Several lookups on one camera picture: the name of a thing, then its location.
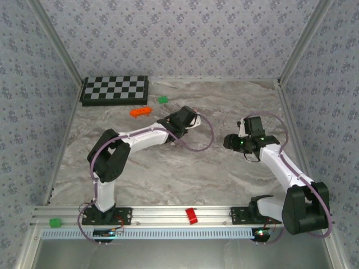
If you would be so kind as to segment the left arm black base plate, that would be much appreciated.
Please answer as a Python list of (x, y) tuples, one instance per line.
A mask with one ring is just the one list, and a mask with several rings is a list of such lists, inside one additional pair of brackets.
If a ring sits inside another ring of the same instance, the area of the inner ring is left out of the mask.
[(84, 212), (86, 218), (81, 221), (82, 225), (104, 226), (104, 225), (130, 225), (132, 220), (132, 208), (112, 207), (106, 212), (101, 212), (96, 207), (87, 208)]

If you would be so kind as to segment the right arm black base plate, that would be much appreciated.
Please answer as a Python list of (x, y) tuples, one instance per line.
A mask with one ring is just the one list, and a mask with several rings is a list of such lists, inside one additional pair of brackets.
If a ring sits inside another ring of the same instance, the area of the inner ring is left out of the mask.
[(250, 209), (248, 206), (231, 207), (229, 216), (233, 225), (264, 225), (268, 217), (259, 214), (257, 210)]

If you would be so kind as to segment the aluminium frame post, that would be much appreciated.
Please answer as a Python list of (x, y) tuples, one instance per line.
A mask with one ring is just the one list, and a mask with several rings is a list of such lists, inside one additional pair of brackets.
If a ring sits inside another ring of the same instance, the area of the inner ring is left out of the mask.
[(300, 37), (297, 40), (296, 45), (294, 46), (292, 53), (287, 60), (287, 63), (278, 77), (278, 84), (280, 87), (284, 87), (286, 85), (333, 2), (334, 0), (318, 0)]
[(32, 9), (35, 17), (37, 18), (39, 24), (45, 31), (49, 41), (51, 42), (53, 48), (57, 52), (59, 58), (61, 59), (62, 63), (65, 65), (65, 68), (69, 75), (71, 76), (72, 80), (77, 86), (82, 85), (82, 79), (77, 71), (77, 68), (71, 59), (65, 44), (61, 40), (60, 36), (55, 30), (54, 25), (51, 22), (50, 17), (47, 15), (46, 10), (44, 9), (43, 5), (41, 4), (40, 0), (26, 0), (30, 8)]

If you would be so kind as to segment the aluminium frame leg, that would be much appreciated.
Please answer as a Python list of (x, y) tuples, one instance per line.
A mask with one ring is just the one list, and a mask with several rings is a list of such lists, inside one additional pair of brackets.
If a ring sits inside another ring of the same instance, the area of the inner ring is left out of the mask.
[(31, 269), (42, 236), (42, 228), (30, 228), (22, 244), (15, 269)]
[(324, 239), (324, 242), (333, 269), (351, 269), (344, 245), (335, 226), (333, 226), (331, 234)]

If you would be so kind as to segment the orange plastic toy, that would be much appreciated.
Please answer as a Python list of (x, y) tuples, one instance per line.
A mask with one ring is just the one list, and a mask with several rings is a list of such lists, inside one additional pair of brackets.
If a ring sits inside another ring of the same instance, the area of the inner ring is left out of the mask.
[(146, 106), (146, 107), (142, 107), (142, 108), (136, 108), (136, 109), (132, 109), (130, 111), (130, 116), (137, 118), (140, 116), (149, 116), (152, 113), (153, 109), (152, 107)]

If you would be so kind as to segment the aluminium mounting rail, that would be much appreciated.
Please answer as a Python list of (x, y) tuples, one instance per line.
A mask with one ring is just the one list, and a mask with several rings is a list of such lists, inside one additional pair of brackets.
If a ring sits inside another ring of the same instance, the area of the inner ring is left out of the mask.
[[(188, 227), (190, 225), (186, 209), (187, 206), (125, 206), (132, 208), (131, 227)], [(194, 206), (198, 223), (196, 226), (231, 226), (232, 219), (229, 216), (231, 206)], [(49, 220), (51, 218), (60, 218), (62, 220), (61, 227), (75, 227), (77, 220), (82, 221), (79, 216), (78, 207), (61, 207), (61, 206), (40, 206), (34, 209), (33, 215), (30, 220), (31, 226), (40, 226), (48, 228)], [(262, 225), (239, 225), (247, 227), (259, 227)]]

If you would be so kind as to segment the aluminium table side rail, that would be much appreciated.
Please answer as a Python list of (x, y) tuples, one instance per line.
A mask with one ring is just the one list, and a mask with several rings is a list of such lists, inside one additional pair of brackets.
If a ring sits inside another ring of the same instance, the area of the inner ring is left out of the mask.
[(309, 162), (305, 155), (302, 141), (294, 120), (294, 115), (291, 110), (291, 105), (286, 95), (285, 89), (282, 87), (282, 84), (278, 81), (275, 82), (275, 89), (278, 92), (278, 100), (282, 108), (284, 121), (286, 123), (288, 134), (289, 134), (289, 144), (290, 146), (285, 147), (285, 152), (288, 156), (293, 157), (293, 162), (297, 165), (301, 171), (312, 178), (312, 174), (309, 171)]
[(68, 119), (68, 122), (67, 122), (67, 125), (66, 125), (66, 129), (65, 129), (65, 133), (64, 133), (64, 136), (63, 136), (63, 139), (62, 139), (62, 142), (61, 142), (59, 155), (58, 155), (58, 157), (56, 159), (54, 169), (53, 169), (53, 172), (52, 172), (52, 175), (50, 177), (49, 184), (48, 184), (48, 187), (47, 187), (47, 191), (45, 193), (45, 196), (44, 196), (44, 199), (43, 199), (43, 202), (42, 202), (43, 206), (47, 206), (50, 203), (50, 199), (51, 199), (52, 192), (53, 192), (53, 187), (54, 187), (54, 184), (56, 182), (58, 171), (59, 171), (59, 169), (61, 167), (61, 162), (62, 162), (64, 153), (65, 153), (65, 150), (66, 150), (66, 147), (67, 147), (67, 142), (68, 142), (68, 138), (69, 138), (69, 135), (70, 135), (72, 122), (73, 122), (73, 119), (75, 117), (76, 109), (77, 109), (77, 106), (78, 106), (78, 103), (79, 103), (79, 100), (80, 100), (80, 96), (81, 96), (81, 92), (82, 92), (82, 85), (83, 85), (83, 83), (80, 83), (78, 88), (77, 88), (77, 94), (76, 94), (75, 100), (73, 101), (72, 110), (70, 112), (70, 116), (69, 116), (69, 119)]

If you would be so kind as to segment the red block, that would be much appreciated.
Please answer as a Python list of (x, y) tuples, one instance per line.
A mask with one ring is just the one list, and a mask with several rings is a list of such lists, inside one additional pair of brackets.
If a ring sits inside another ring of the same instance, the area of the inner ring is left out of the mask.
[(186, 209), (186, 214), (191, 225), (198, 223), (198, 219), (193, 208)]

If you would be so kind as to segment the grey metal panel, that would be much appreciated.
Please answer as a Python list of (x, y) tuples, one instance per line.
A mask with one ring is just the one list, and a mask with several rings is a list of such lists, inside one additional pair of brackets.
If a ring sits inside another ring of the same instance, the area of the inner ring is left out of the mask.
[(32, 269), (333, 269), (321, 240), (284, 236), (271, 245), (244, 239), (42, 240)]

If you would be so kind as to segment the black and grey chessboard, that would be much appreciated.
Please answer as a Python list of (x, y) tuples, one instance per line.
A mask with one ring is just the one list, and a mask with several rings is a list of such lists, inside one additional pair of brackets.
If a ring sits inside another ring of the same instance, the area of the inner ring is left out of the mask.
[(82, 86), (83, 106), (146, 105), (147, 76), (87, 77)]

